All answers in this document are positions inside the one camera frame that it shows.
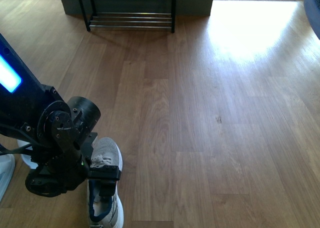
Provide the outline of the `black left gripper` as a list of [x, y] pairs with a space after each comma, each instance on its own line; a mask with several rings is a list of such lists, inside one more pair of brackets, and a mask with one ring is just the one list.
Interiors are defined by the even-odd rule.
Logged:
[[116, 165], [90, 167], [93, 144], [97, 139], [98, 134], [92, 132], [81, 145], [79, 157], [75, 160], [58, 156], [31, 169], [25, 180], [27, 190], [38, 196], [56, 197], [75, 190], [85, 180], [101, 180], [99, 196], [112, 197], [122, 172]]

